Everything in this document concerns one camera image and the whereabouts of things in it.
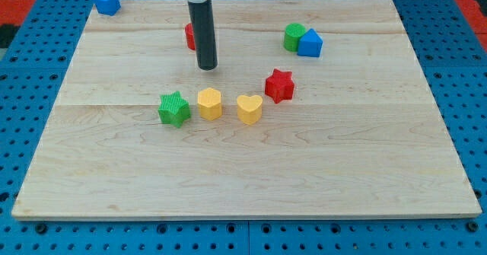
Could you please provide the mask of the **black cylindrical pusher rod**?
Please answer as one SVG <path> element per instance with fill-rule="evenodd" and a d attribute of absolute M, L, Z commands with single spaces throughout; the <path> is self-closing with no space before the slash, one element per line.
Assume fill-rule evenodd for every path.
<path fill-rule="evenodd" d="M 218 54 L 212 0 L 201 3 L 190 2 L 189 16 L 193 27 L 198 67 L 206 71 L 215 69 L 218 65 Z"/>

